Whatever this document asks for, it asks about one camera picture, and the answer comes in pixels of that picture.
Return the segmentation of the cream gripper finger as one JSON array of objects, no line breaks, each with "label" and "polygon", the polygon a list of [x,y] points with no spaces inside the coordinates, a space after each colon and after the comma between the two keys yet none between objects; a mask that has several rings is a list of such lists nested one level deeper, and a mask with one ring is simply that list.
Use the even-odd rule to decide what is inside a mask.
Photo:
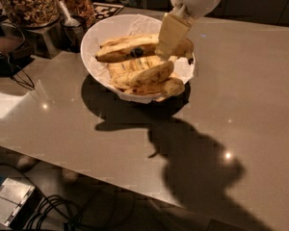
[{"label": "cream gripper finger", "polygon": [[182,18],[166,13],[162,20],[155,54],[167,60],[189,32],[191,26]]}]

